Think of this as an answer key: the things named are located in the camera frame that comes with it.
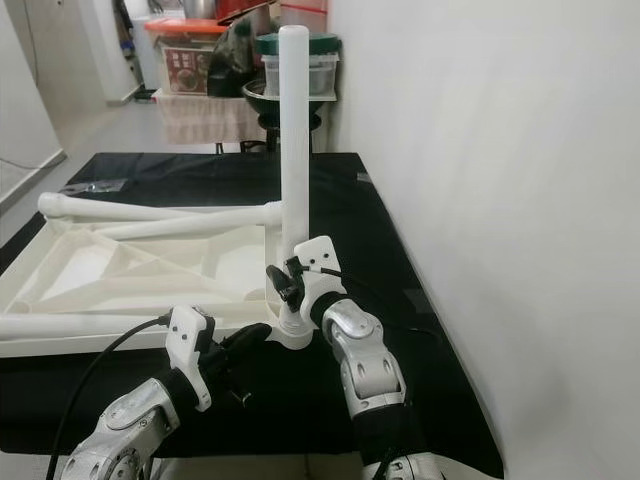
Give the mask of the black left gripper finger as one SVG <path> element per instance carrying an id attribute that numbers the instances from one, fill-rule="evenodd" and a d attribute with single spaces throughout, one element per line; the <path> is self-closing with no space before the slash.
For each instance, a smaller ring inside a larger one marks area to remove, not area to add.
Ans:
<path id="1" fill-rule="evenodd" d="M 265 323 L 255 323 L 229 334 L 224 339 L 225 357 L 228 365 L 242 364 L 273 333 L 273 328 Z"/>

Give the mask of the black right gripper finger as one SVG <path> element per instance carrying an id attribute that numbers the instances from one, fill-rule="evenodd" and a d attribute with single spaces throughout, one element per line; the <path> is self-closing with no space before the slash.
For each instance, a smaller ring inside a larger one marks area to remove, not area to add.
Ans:
<path id="1" fill-rule="evenodd" d="M 293 310 L 293 278 L 287 270 L 276 265 L 268 265 L 268 279 L 276 297 L 282 302 L 284 310 Z"/>

